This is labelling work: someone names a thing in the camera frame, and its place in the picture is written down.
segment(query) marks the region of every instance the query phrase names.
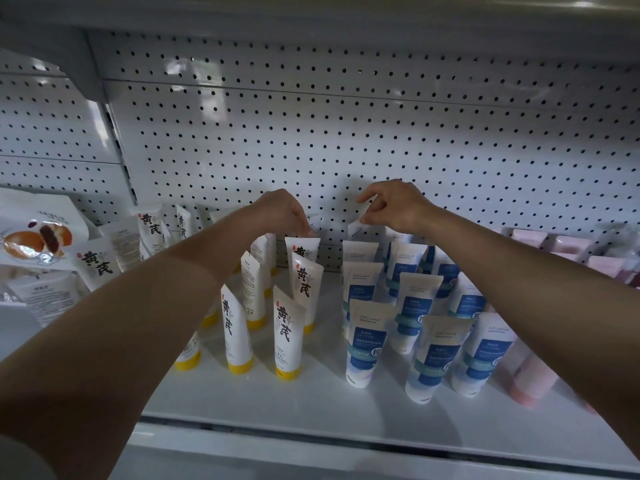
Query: hand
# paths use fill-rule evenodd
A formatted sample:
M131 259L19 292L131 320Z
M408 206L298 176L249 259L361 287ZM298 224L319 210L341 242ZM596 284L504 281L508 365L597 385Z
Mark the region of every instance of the hand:
M371 184L357 197L358 203L377 196L360 222L369 225L385 225L407 233L420 233L424 221L440 210L420 193L415 185L401 180L389 180Z
M249 209L265 233L316 236L300 202L284 189L265 193Z

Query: white shelf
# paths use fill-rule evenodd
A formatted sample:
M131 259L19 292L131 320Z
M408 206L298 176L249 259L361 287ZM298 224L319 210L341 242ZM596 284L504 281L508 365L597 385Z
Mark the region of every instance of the white shelf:
M286 273L276 282L288 290ZM227 369L220 323L202 334L196 369L169 371L144 414L237 428L487 454L581 467L640 472L640 462L600 417L556 387L536 411L512 401L492 379L474 399L443 386L427 405L404 393L409 357L385 348L371 385L344 378L346 341L340 334L339 274L325 273L316 329L305 337L300 377L275 374L273 332L252 333L255 364L244 376Z

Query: package with bread picture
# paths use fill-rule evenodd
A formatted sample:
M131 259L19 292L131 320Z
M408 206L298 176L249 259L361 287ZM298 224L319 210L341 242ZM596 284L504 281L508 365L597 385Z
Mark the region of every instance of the package with bread picture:
M0 188L0 258L16 266L52 266L64 247L89 239L80 211L66 195Z

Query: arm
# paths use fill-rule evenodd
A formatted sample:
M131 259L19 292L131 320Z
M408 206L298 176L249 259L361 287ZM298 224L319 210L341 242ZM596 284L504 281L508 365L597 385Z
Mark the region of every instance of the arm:
M640 293L429 202L413 184L372 184L360 219L423 235L460 266L518 336L640 457Z
M312 235L270 192L94 291L0 363L0 434L59 478L107 478L144 405L243 252L267 232Z

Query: pink bottle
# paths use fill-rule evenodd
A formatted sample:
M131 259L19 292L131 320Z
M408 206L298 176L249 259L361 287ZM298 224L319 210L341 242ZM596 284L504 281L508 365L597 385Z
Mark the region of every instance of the pink bottle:
M533 352L513 375L509 395L518 404L533 408L554 386L557 374Z

